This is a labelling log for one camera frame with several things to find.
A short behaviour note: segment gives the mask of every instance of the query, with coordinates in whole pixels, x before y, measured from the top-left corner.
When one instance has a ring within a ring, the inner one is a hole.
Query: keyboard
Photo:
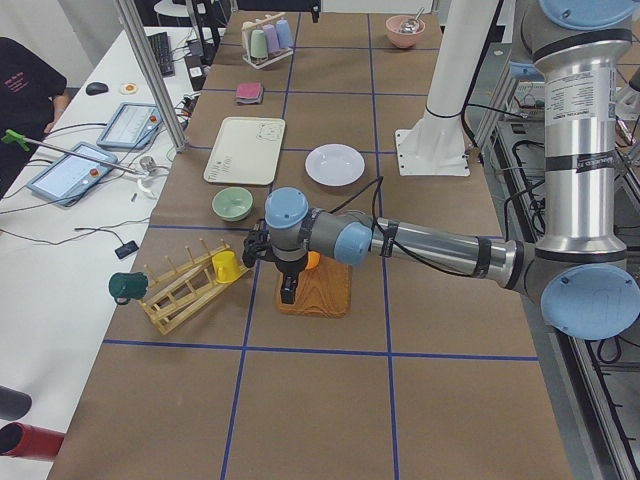
[[[175,68],[173,66],[173,55],[171,52],[171,46],[169,45],[169,35],[167,32],[156,33],[154,35],[147,35],[149,43],[151,44],[151,51],[156,59],[158,67],[160,67],[160,73],[163,77],[169,77],[175,75]]]

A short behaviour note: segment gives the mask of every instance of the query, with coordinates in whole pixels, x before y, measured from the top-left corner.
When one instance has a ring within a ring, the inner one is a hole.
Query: cable
[[[544,221],[544,217],[542,216],[544,208],[540,207],[540,204],[537,202],[537,200],[535,202],[532,202],[529,204],[529,210],[533,210],[533,215],[531,215],[531,225],[533,227],[533,229],[536,231],[536,233],[538,235],[544,235],[544,232],[547,228],[545,221]],[[540,228],[538,228],[536,226],[536,218],[538,219],[538,221],[540,222]]]
[[[107,233],[112,233],[114,234],[118,240],[120,240],[120,243],[124,245],[124,242],[122,241],[122,239],[120,238],[120,235],[118,235],[116,232],[114,232],[113,230],[108,230],[106,228],[88,228],[88,227],[78,227],[78,228],[74,228],[74,230],[76,232],[81,232],[82,230],[90,230],[92,232],[107,232]]]
[[[513,154],[513,156],[516,159],[516,164],[518,165],[518,167],[520,167],[520,169],[519,169],[520,177],[522,178],[522,181],[524,183],[525,188],[528,188],[528,187],[531,186],[531,182],[530,182],[529,178],[527,177],[527,175],[524,172],[524,162],[520,158],[520,155],[518,155],[518,148],[520,148],[523,145],[544,148],[544,143],[535,142],[533,140],[520,140],[520,141],[514,143],[513,146],[511,147],[511,153]],[[538,216],[538,218],[540,220],[540,226],[542,227],[542,233],[544,233],[544,230],[546,229],[546,224],[545,224],[544,218],[542,216],[542,212],[541,212],[541,209],[540,209],[540,205],[538,203],[538,199],[531,192],[529,194],[529,199],[531,200],[531,204],[530,205],[533,206],[533,210],[535,212],[534,216],[532,217],[531,220],[532,220],[532,222],[535,222],[535,217]]]
[[[613,342],[614,342],[614,345],[616,347],[616,353],[615,353],[615,355],[613,357],[611,357],[609,359],[604,358],[602,356],[602,349],[604,348],[605,343],[607,343],[607,340],[608,339],[605,338],[604,340],[600,340],[598,342],[598,348],[596,349],[596,355],[598,357],[598,360],[601,363],[604,363],[606,365],[612,365],[614,363],[617,363],[620,360],[620,358],[622,357],[622,348],[620,348],[620,339],[617,336],[613,337]]]
[[[628,343],[629,345],[631,345],[631,346],[633,346],[633,347],[640,348],[640,344],[634,343],[634,342],[632,342],[631,340],[627,340],[626,338],[624,338],[624,337],[623,337],[623,336],[621,336],[621,335],[618,335],[618,337],[617,337],[617,338],[619,338],[620,340],[622,340],[624,343]]]
[[[55,130],[51,130],[49,133],[47,133],[45,138],[49,138],[51,134],[61,132],[62,130],[68,130],[70,128],[78,128],[78,127],[89,127],[89,126],[106,127],[107,124],[106,123],[76,123],[75,125],[68,125],[66,127],[60,127],[60,128],[56,128]]]
[[[35,162],[45,162],[45,163],[48,163],[48,164],[52,164],[53,163],[53,161],[45,160],[44,158],[32,158],[27,163],[25,163],[24,166],[25,167],[28,167],[28,166],[39,167],[39,166],[41,166],[41,165],[33,165],[33,163],[35,163]],[[4,197],[0,198],[0,201],[4,200],[5,198],[15,197],[18,193],[20,193],[22,190],[24,190],[24,188],[26,188],[26,185],[22,185],[18,190],[13,192],[11,195],[5,195]]]
[[[25,210],[32,210],[34,208],[39,208],[39,207],[44,207],[45,205],[51,205],[53,203],[60,203],[63,202],[65,200],[79,200],[80,197],[84,195],[83,193],[78,193],[76,195],[72,195],[70,197],[65,197],[65,198],[59,198],[58,200],[51,200],[50,202],[45,202],[45,203],[39,203],[38,205],[31,205],[30,207],[22,207],[22,208],[14,208],[13,210],[5,210],[4,212],[0,212],[0,215],[4,215],[6,213],[15,213],[15,212],[23,212]]]
[[[636,138],[636,129],[638,128],[638,121],[640,121],[640,115],[636,118],[636,121],[633,123],[633,130],[631,131],[631,138]]]
[[[386,232],[386,230],[384,228],[382,228],[382,225],[380,225],[380,223],[378,223],[378,215],[376,213],[376,200],[380,196],[380,188],[382,187],[382,181],[383,180],[384,180],[384,177],[382,177],[382,176],[378,177],[375,180],[376,182],[378,182],[378,184],[376,185],[376,189],[373,192],[373,197],[371,198],[371,218],[372,218],[371,231],[373,233],[374,228],[377,228],[380,231],[380,233],[382,233],[383,237],[386,238],[387,232]],[[395,239],[392,240],[392,243],[393,243],[394,246],[398,247],[401,251],[403,251],[409,257],[411,257],[412,259],[414,259],[418,263],[421,263],[421,264],[423,264],[423,265],[425,265],[427,267],[430,267],[430,268],[432,268],[434,270],[437,270],[439,272],[442,272],[442,273],[446,273],[447,275],[453,275],[454,277],[467,277],[467,278],[470,277],[470,275],[467,275],[465,273],[453,272],[451,270],[447,270],[445,268],[439,267],[438,265],[432,263],[429,259],[423,257],[422,255],[419,255],[419,254],[409,250],[407,247],[405,247],[404,245],[400,244]]]
[[[364,187],[362,187],[360,189],[360,191],[358,191],[358,193],[350,196],[349,198],[347,198],[344,202],[342,202],[340,205],[338,205],[337,207],[335,207],[333,210],[329,210],[329,213],[336,213],[339,210],[342,210],[344,207],[346,207],[347,205],[349,205],[351,202],[353,202],[356,198],[358,198],[360,195],[362,195],[364,193],[364,191],[369,188],[371,185],[373,185],[374,183],[379,182],[379,178],[378,177],[374,180],[371,180],[369,183],[367,183]]]
[[[30,242],[35,242],[35,243],[39,243],[39,244],[43,244],[43,245],[50,245],[50,246],[58,246],[58,245],[62,245],[64,243],[67,242],[71,242],[73,240],[79,240],[81,238],[84,237],[88,237],[89,235],[93,235],[96,232],[99,231],[106,231],[107,229],[110,228],[118,228],[118,227],[122,227],[124,225],[132,225],[132,224],[136,224],[136,223],[145,223],[149,221],[150,217],[146,217],[143,218],[142,220],[126,220],[124,222],[118,223],[116,225],[105,225],[103,227],[98,227],[98,228],[90,228],[90,227],[82,227],[82,228],[77,228],[75,230],[90,230],[89,232],[86,233],[81,233],[79,235],[75,235],[73,237],[69,237],[66,238],[64,240],[60,240],[57,242],[51,241],[51,240],[43,240],[43,239],[38,239],[38,238],[32,238],[32,237],[27,237],[26,235],[20,235],[18,233],[13,233],[13,232],[9,232],[8,230],[4,230],[2,228],[0,228],[0,232],[6,233],[7,235],[11,235],[12,237],[16,237],[16,238],[20,238],[22,240],[28,240]]]
[[[524,195],[525,193],[531,192],[534,189],[538,188],[540,185],[542,185],[544,183],[544,179],[540,180],[539,182],[534,183],[533,185],[531,185],[529,188],[525,188],[524,190],[520,190],[517,193],[514,193],[513,195],[511,195],[509,198],[507,198],[504,201],[504,204],[502,205],[503,208],[503,215],[504,215],[504,240],[505,242],[509,241],[509,202],[511,202],[512,200],[515,200],[516,198]]]
[[[597,357],[593,352],[593,348],[591,346],[591,343],[592,342],[586,342],[587,352],[589,353],[589,358],[591,360],[591,363],[594,365],[594,371],[596,372],[596,375],[598,376],[598,381],[600,382],[600,387],[602,388],[602,392],[604,393],[605,400],[607,402],[607,405],[609,406],[609,411],[611,413],[611,418],[613,420],[613,423],[615,424],[616,430],[618,431],[618,435],[620,436],[620,439],[622,440],[622,444],[623,444],[625,453],[627,454],[629,459],[631,459],[633,471],[635,472],[636,476],[638,476],[638,475],[640,475],[640,471],[638,470],[638,466],[634,461],[633,451],[632,451],[631,446],[629,444],[629,436],[625,432],[625,430],[624,430],[624,428],[622,426],[622,422],[620,421],[620,416],[618,415],[618,407],[619,407],[619,405],[616,404],[613,401],[613,398],[611,397],[611,393],[609,391],[609,387],[607,385],[607,382],[605,381],[605,374],[602,372],[602,369],[600,368],[600,365],[598,364]]]
[[[469,83],[469,89],[467,90],[467,96],[464,99],[464,103],[462,104],[462,111],[460,112],[460,119],[462,120],[462,129],[467,134],[467,136],[471,139],[471,144],[475,148],[479,148],[478,143],[476,142],[475,134],[471,127],[467,124],[466,121],[466,111],[467,106],[469,105],[469,101],[471,100],[471,95],[473,94],[473,89],[476,86],[476,82],[478,81],[478,76],[480,75],[480,70],[482,68],[482,63],[484,62],[485,57],[487,56],[487,52],[489,51],[489,47],[491,46],[491,33],[492,30],[498,23],[498,18],[500,17],[500,11],[502,10],[502,5],[504,0],[499,0],[496,5],[496,10],[493,13],[493,18],[491,19],[491,28],[487,32],[487,36],[484,39],[484,44],[482,45],[482,51],[480,52],[480,57],[478,58],[478,63],[476,63],[476,69],[473,72],[473,77],[471,77],[471,83]],[[484,165],[484,159],[482,158],[482,152],[480,152],[478,156],[480,163]]]
[[[499,108],[490,107],[489,105],[480,105],[478,103],[467,103],[467,107],[485,108],[487,110],[491,110],[492,112],[504,113],[505,115],[510,115],[512,117],[522,118],[524,120],[526,120],[528,118],[526,115],[522,115],[521,113],[507,112],[506,110],[501,110]]]

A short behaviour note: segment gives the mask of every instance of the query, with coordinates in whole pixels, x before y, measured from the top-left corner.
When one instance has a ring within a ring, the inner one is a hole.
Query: small round dish
[[[364,172],[364,158],[354,148],[330,143],[313,150],[305,162],[305,169],[316,182],[340,187],[355,182]]]
[[[229,187],[220,190],[211,202],[213,211],[227,222],[239,222],[251,213],[253,195],[246,188]]]

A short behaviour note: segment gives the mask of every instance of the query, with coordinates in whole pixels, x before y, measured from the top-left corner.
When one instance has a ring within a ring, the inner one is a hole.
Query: pastel cup
[[[242,276],[238,258],[233,250],[223,250],[211,259],[218,283],[235,282]]]
[[[291,48],[293,46],[291,27],[289,27],[289,22],[286,19],[281,18],[276,22],[276,33],[278,34],[280,48]]]
[[[265,37],[267,38],[267,50],[269,53],[277,53],[280,51],[280,43],[278,42],[278,32],[276,27],[270,23],[262,27]]]
[[[114,273],[109,280],[109,293],[118,305],[126,305],[132,298],[142,299],[148,286],[149,280],[142,272]]]
[[[262,29],[255,29],[251,32],[251,58],[255,60],[266,60],[269,57],[267,49],[267,37]]]

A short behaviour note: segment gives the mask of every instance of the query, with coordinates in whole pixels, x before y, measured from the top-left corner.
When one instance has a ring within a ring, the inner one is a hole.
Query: wooden cutting board
[[[289,315],[340,318],[349,312],[351,304],[351,267],[322,257],[317,267],[305,270],[298,277],[296,301],[287,305],[280,300],[282,274],[277,284],[276,308]]]

